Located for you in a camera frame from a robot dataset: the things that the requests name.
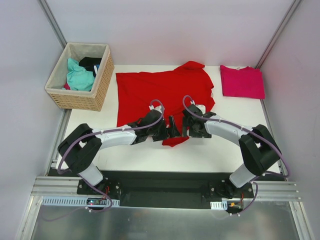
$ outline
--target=wall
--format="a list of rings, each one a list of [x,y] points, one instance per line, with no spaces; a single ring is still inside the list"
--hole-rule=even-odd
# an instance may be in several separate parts
[[[262,66],[271,127],[320,236],[320,2],[302,2]]]
[[[47,2],[67,42],[108,43],[115,64],[255,66],[292,0]]]
[[[44,90],[62,52],[36,0],[0,1],[0,239],[15,238],[62,111]]]

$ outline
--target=laundry basket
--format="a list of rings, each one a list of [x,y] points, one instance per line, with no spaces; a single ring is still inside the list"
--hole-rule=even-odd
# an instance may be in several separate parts
[[[67,61],[84,57],[102,58],[91,91],[62,89],[67,81]],[[106,44],[67,43],[53,69],[45,90],[61,109],[101,111],[115,66]]]

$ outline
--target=white table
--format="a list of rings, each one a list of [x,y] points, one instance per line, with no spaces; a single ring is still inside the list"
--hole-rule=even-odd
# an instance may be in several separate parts
[[[115,65],[102,110],[100,112],[72,110],[65,136],[68,136],[82,123],[87,123],[91,128],[116,127],[118,115],[116,73],[162,72],[173,70],[176,67]],[[206,66],[204,70],[214,84],[212,93],[215,105],[212,112],[238,124],[267,125],[260,100],[223,96],[219,67]],[[161,141],[152,142],[152,139],[148,138],[146,142],[137,145],[122,145],[100,150],[93,163],[100,170],[231,173],[243,163],[243,159],[237,145],[221,137],[212,136],[209,139],[190,138],[175,147],[162,146]],[[279,173],[277,163],[270,170]]]

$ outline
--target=teal towel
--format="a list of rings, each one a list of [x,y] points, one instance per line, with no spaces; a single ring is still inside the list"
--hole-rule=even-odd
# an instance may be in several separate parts
[[[72,58],[68,58],[67,67],[69,73],[66,75],[66,82],[70,89],[74,91],[91,91],[95,81],[94,73],[79,66],[79,62]]]

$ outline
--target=pink cloth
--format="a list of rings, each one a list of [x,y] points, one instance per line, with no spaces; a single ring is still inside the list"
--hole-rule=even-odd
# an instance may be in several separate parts
[[[264,81],[259,69],[233,69],[220,66],[222,94],[227,97],[265,99]]]

